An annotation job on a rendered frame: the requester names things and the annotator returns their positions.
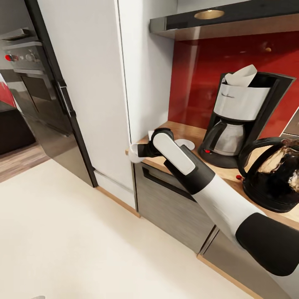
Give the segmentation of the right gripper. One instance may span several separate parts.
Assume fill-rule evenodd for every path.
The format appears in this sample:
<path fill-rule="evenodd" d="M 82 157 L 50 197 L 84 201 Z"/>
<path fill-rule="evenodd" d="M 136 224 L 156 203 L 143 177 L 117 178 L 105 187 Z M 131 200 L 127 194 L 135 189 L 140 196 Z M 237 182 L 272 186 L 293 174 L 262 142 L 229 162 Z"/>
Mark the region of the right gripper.
<path fill-rule="evenodd" d="M 138 144 L 138 157 L 156 157 L 148 152 L 148 143 Z"/>

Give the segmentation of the paper coffee filter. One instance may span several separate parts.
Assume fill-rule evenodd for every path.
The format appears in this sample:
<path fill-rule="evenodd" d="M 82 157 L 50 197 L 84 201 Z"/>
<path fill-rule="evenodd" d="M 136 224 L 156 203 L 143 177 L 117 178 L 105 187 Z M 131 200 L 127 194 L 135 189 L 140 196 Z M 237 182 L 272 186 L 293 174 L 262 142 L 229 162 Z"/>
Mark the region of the paper coffee filter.
<path fill-rule="evenodd" d="M 257 69 L 253 65 L 249 65 L 235 72 L 234 74 L 226 74 L 225 78 L 228 85 L 248 87 L 257 73 Z"/>

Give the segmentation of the coffee cup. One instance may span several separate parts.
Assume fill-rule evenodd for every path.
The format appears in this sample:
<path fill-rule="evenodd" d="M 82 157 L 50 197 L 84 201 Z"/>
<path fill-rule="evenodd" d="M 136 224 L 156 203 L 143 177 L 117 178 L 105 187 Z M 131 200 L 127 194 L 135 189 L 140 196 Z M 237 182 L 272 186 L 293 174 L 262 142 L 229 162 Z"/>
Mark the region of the coffee cup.
<path fill-rule="evenodd" d="M 129 147 L 128 156 L 131 162 L 133 163 L 139 163 L 142 162 L 145 157 L 138 157 L 138 149 L 137 149 L 138 143 L 133 143 Z"/>

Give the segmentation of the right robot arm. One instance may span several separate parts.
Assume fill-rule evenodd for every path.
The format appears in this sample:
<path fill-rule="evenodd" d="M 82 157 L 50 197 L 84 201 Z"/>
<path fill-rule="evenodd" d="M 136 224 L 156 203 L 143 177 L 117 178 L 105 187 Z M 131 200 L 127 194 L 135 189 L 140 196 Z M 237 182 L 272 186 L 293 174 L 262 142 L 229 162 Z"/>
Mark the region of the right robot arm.
<path fill-rule="evenodd" d="M 170 128 L 150 130 L 138 157 L 164 157 L 164 165 L 219 229 L 247 250 L 276 283 L 299 299 L 299 231 L 267 217 L 207 166 Z"/>

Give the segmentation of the electric kettle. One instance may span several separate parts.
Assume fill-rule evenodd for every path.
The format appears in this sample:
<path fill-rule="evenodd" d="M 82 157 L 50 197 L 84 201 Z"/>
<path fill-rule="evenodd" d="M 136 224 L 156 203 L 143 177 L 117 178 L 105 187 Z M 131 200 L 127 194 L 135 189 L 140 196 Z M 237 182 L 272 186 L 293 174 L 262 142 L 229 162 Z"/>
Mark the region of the electric kettle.
<path fill-rule="evenodd" d="M 246 172 L 245 158 L 256 148 L 271 145 Z M 267 137 L 253 141 L 239 155 L 236 178 L 245 194 L 261 207 L 290 212 L 299 203 L 299 137 Z"/>

